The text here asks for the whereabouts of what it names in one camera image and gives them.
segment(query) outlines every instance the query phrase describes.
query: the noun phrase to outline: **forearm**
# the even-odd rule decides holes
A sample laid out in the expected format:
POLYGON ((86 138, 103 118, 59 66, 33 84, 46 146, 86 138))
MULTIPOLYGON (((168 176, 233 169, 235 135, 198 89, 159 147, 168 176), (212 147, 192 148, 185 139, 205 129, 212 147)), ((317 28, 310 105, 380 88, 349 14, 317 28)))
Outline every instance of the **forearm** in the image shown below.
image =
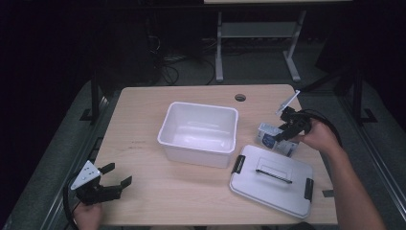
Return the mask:
POLYGON ((382 218, 343 149, 327 155, 341 229, 385 229, 382 218))

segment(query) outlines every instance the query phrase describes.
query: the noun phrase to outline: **tabletop surface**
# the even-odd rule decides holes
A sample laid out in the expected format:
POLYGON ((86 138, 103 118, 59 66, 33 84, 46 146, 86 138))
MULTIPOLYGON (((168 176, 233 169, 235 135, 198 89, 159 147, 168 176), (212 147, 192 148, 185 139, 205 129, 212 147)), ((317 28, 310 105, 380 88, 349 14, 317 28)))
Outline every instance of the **tabletop surface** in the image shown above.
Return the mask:
MULTIPOLYGON (((279 126, 275 114, 294 90, 289 85, 216 85, 136 87, 122 91, 105 133, 95 165, 114 162, 116 169, 101 177, 103 186, 117 185, 132 175, 121 199, 105 202, 107 225, 220 225, 289 224, 302 221, 266 207, 229 187, 231 171, 246 145, 258 146, 260 123, 279 126), (243 94, 245 102, 238 102, 243 94), (234 107, 238 111, 237 144, 228 168, 212 168, 169 161, 157 136, 173 102, 234 107)), ((298 100, 291 107, 300 109, 298 100)), ((332 185, 320 153, 301 143, 292 158, 314 171, 309 223, 337 223, 334 198, 323 191, 332 185)))

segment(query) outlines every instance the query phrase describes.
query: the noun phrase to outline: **white plastic bin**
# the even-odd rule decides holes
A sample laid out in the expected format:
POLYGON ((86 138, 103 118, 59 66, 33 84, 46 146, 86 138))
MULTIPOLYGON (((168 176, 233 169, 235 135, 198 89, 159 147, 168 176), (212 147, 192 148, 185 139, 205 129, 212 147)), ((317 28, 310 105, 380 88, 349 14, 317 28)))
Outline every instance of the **white plastic bin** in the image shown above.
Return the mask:
POLYGON ((175 102, 158 134, 169 160, 227 168, 236 147, 238 112, 231 107, 175 102))

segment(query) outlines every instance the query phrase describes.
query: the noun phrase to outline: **human hand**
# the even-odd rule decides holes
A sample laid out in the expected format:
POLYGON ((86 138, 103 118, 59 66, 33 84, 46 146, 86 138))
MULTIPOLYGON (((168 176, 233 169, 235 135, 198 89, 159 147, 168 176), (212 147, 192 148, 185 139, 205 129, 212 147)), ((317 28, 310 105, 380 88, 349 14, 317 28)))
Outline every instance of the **human hand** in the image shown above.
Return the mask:
POLYGON ((327 155, 341 150, 341 146, 331 129, 324 123, 311 119, 311 130, 306 135, 297 135, 292 141, 303 142, 327 155))
POLYGON ((79 230, 96 230, 102 222, 102 204, 85 205, 80 203, 74 211, 74 219, 79 230))

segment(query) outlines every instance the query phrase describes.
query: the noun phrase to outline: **hole in table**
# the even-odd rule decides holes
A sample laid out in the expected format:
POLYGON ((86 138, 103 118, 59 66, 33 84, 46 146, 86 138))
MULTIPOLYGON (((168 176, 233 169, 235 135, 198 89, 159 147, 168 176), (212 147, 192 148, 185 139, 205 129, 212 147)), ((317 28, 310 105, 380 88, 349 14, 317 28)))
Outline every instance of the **hole in table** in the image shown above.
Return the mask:
POLYGON ((238 102, 244 102, 247 98, 246 98, 245 95, 243 95, 243 94, 236 94, 235 99, 236 99, 238 102))

